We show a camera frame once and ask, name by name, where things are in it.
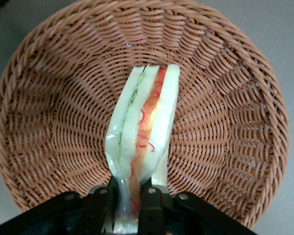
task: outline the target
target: woven basket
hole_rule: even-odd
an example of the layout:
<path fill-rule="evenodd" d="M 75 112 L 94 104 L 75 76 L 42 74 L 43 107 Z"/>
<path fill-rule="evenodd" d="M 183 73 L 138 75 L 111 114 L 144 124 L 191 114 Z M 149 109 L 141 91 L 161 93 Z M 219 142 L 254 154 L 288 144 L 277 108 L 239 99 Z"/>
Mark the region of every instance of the woven basket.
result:
<path fill-rule="evenodd" d="M 178 63 L 169 190 L 251 228 L 285 173 L 288 117 L 265 56 L 189 0 L 79 1 L 24 39 L 0 81 L 0 172 L 24 212 L 107 184 L 110 117 L 133 66 Z"/>

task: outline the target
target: metal bolt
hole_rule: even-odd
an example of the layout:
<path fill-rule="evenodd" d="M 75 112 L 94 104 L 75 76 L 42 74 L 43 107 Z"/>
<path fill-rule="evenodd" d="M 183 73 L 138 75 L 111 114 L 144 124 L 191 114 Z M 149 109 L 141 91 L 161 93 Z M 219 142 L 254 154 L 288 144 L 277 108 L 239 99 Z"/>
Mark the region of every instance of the metal bolt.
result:
<path fill-rule="evenodd" d="M 186 194 L 180 194 L 178 197 L 180 199 L 182 199 L 182 200 L 187 200 L 188 199 L 188 196 Z"/>
<path fill-rule="evenodd" d="M 72 199 L 74 199 L 74 198 L 75 198 L 75 194 L 71 193 L 71 194 L 69 194 L 69 195 L 67 195 L 67 196 L 65 197 L 65 200 L 66 200 L 66 201 L 70 201 L 70 200 L 72 200 Z"/>
<path fill-rule="evenodd" d="M 106 194 L 107 192 L 108 191 L 105 188 L 99 191 L 100 194 Z"/>
<path fill-rule="evenodd" d="M 154 189 L 154 188 L 150 188 L 150 189 L 148 189 L 148 192 L 149 192 L 150 194 L 154 194 L 154 193 L 156 193 L 156 189 Z"/>

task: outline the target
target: gray surface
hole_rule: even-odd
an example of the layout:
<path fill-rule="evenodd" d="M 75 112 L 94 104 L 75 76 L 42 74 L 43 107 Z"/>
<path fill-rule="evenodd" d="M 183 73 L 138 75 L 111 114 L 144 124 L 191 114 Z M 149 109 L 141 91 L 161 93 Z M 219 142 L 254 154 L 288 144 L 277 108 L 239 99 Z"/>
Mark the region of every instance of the gray surface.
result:
<path fill-rule="evenodd" d="M 26 34 L 71 2 L 11 0 L 0 10 L 0 76 Z M 280 191 L 253 230 L 259 235 L 294 235 L 294 0 L 201 2 L 240 27 L 268 57 L 280 81 L 290 117 L 289 162 Z M 0 223 L 19 213 L 0 178 Z"/>

